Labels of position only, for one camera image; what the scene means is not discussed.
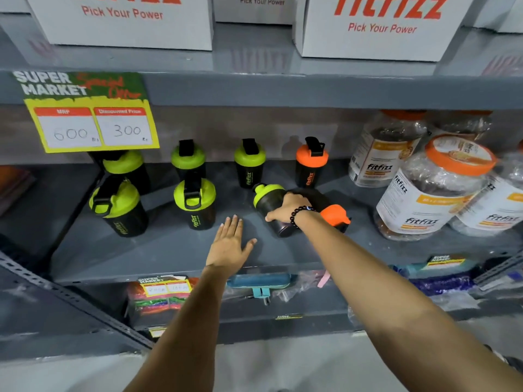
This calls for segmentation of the pack of colourful bands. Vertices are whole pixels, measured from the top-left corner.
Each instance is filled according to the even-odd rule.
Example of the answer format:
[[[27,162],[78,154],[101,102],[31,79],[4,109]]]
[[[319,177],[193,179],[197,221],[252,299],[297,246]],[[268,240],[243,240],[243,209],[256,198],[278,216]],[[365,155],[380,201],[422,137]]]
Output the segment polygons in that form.
[[[198,277],[188,277],[193,288],[198,283]],[[165,298],[147,298],[137,281],[127,284],[127,297],[131,308],[140,315],[157,314],[167,310],[179,310],[190,296],[173,295]]]

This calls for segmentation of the teal pouch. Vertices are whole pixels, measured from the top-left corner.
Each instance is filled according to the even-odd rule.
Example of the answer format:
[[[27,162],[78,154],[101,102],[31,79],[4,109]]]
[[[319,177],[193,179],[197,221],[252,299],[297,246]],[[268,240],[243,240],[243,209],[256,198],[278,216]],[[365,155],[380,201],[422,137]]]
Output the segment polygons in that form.
[[[236,274],[230,277],[226,286],[231,289],[250,289],[253,297],[270,304],[272,290],[288,288],[296,278],[288,273]]]

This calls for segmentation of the black shaker bottle orange lid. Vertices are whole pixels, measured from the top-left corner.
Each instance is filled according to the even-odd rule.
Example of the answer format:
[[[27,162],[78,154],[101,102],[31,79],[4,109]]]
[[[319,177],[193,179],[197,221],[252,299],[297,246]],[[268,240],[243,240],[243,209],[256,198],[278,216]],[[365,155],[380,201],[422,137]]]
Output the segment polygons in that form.
[[[341,233],[346,232],[351,221],[341,205],[334,204],[325,194],[316,189],[296,188],[292,189],[291,192],[307,198],[312,208],[320,213],[324,220]]]
[[[314,136],[307,136],[305,144],[296,152],[295,181],[299,188],[314,188],[323,167],[326,166],[329,154],[325,143]]]

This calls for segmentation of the grey metal shelf rack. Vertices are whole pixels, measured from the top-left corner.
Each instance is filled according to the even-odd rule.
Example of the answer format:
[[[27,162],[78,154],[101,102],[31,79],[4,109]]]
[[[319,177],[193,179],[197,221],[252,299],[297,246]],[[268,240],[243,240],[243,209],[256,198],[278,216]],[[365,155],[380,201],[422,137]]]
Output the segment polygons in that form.
[[[34,185],[0,217],[0,362],[60,356],[138,353],[153,347],[148,330],[166,314],[140,317],[126,298],[129,282],[198,276],[211,231],[192,232],[174,209],[170,153],[195,139],[218,189],[217,219],[244,217],[246,237],[261,244],[243,273],[320,270],[302,236],[278,239],[239,188],[234,148],[254,137],[269,158],[264,182],[292,188],[293,154],[305,136],[326,143],[330,162],[318,189],[348,212],[347,235],[392,265],[436,255],[464,255],[474,282],[487,288],[479,310],[456,320],[523,314],[513,298],[492,298],[501,277],[523,265],[523,231],[472,238],[445,227],[424,241],[383,238],[372,210],[381,192],[355,187],[348,160],[363,124],[379,109],[493,110],[485,144],[494,151],[523,139],[523,36],[461,28],[437,64],[303,59],[291,29],[215,28],[211,53],[53,46],[27,14],[0,14],[0,164],[24,167]],[[153,192],[143,204],[151,227],[138,238],[115,235],[88,213],[90,191],[104,177],[88,154],[46,154],[23,104],[14,72],[137,72],[152,104],[160,148],[143,152]]]

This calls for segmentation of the clear jar orange lid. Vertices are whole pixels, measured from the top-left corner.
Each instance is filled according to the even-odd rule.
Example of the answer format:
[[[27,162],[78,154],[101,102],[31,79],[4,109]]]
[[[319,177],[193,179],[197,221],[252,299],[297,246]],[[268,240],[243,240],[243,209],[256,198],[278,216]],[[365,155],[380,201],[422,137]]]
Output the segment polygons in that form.
[[[390,184],[426,135],[426,113],[426,110],[380,110],[364,125],[349,164],[349,177],[356,186],[382,188]]]
[[[523,222],[523,140],[502,153],[487,176],[487,186],[449,226],[466,236],[493,237]]]
[[[439,135],[399,167],[376,205],[383,237],[419,241],[435,235],[487,185],[497,157],[471,140]]]

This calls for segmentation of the clear plastic bag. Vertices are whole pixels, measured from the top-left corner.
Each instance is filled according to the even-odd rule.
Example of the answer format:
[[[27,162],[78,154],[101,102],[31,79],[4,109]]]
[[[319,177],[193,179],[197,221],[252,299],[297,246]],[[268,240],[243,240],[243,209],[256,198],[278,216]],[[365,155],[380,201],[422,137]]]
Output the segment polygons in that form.
[[[330,280],[330,273],[325,270],[301,271],[291,275],[290,284],[282,289],[273,290],[271,299],[288,303],[295,296],[311,289],[321,289]]]

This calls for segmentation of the person's left hand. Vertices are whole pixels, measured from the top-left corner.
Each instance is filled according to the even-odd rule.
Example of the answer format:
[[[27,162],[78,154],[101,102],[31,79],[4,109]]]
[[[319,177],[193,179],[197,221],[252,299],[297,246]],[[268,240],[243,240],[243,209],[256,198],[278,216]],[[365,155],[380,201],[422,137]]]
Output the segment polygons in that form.
[[[238,243],[234,244],[228,241],[228,227],[230,219],[231,217],[227,217],[224,222],[224,231],[222,235],[224,238],[224,243],[222,250],[213,250],[212,243],[206,258],[206,266],[203,271],[203,274],[205,275],[214,275],[223,280],[227,280],[236,274],[247,261],[247,259],[242,259],[242,249],[245,246],[242,245],[244,224],[243,220],[239,218],[238,228],[236,230]]]

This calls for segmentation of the person's right hand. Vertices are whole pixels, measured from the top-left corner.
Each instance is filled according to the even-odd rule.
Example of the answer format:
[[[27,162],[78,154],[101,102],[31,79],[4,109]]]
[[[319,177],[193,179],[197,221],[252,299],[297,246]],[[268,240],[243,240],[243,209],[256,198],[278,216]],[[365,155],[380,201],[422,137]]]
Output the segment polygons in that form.
[[[272,211],[283,211],[285,223],[292,223],[293,218],[299,211],[312,209],[312,205],[306,197],[301,194],[287,192],[284,195],[281,206]]]

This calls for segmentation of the person's right forearm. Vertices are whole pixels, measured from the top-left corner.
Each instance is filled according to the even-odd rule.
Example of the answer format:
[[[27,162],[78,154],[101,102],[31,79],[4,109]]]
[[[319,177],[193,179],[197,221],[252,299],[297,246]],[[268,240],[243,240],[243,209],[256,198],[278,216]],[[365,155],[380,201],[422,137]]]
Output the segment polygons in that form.
[[[302,210],[294,222],[409,392],[523,392],[522,374],[319,213]]]

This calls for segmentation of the purple packaged item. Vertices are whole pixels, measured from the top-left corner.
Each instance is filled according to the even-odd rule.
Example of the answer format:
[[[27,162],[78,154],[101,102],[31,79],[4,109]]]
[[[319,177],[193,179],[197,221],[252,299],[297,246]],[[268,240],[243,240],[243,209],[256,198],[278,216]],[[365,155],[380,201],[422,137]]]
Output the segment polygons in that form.
[[[427,297],[438,296],[454,291],[468,291],[476,287],[476,283],[469,272],[436,277],[409,278],[409,282]]]

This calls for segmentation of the small yellow price tag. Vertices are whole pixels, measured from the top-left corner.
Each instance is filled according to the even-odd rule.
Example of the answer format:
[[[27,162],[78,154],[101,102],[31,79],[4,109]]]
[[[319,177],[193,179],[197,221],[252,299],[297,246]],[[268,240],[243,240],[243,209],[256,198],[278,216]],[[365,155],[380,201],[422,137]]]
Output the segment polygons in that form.
[[[147,298],[165,298],[173,295],[188,296],[192,290],[189,278],[184,276],[163,276],[139,278],[137,282]]]
[[[432,256],[421,270],[449,269],[461,266],[466,257],[460,255]]]

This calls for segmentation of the large yellow green price sign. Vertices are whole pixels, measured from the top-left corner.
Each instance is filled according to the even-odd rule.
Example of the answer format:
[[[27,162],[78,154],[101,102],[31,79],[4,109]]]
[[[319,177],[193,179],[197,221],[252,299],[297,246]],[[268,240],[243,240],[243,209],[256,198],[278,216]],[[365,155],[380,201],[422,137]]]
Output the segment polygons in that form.
[[[160,148],[138,72],[11,74],[48,154]]]

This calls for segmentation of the black shaker bottle green lid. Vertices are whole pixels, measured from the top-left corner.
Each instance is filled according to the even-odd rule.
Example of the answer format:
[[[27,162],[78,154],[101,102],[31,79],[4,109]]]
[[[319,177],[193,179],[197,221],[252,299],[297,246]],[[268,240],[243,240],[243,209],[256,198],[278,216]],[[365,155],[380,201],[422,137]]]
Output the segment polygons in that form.
[[[252,189],[261,183],[266,152],[254,138],[243,138],[234,152],[234,162],[238,173],[239,186]]]
[[[126,177],[140,195],[151,191],[151,180],[139,150],[103,151],[101,160],[108,173]]]
[[[253,206],[258,214],[265,221],[267,214],[283,205],[284,196],[287,190],[279,184],[259,183],[253,187],[255,193]],[[266,222],[269,228],[279,238],[287,238],[297,232],[297,228],[291,223],[283,223],[278,220]]]
[[[206,178],[206,153],[193,139],[179,141],[171,153],[171,163],[180,181],[191,174]]]
[[[92,192],[88,206],[120,237],[134,238],[148,228],[149,218],[140,193],[123,175],[108,176]]]
[[[193,230],[208,230],[214,225],[216,197],[215,185],[197,172],[188,172],[174,189],[175,204]]]

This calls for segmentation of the white cardboard box red print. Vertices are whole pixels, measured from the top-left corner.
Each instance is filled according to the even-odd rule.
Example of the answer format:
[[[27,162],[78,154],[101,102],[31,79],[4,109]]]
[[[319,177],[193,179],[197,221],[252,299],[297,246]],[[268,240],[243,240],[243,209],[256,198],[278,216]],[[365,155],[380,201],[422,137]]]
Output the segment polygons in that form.
[[[212,0],[216,22],[291,25],[295,0]]]
[[[302,57],[438,62],[473,0],[295,0]]]
[[[212,51],[212,0],[27,0],[54,45]]]

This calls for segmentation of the person's left forearm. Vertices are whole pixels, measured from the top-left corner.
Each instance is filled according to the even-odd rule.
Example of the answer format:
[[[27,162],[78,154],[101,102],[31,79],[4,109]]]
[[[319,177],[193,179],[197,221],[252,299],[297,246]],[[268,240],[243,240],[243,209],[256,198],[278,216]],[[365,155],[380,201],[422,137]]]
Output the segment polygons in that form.
[[[123,392],[212,392],[219,315],[238,268],[207,265],[174,320]]]

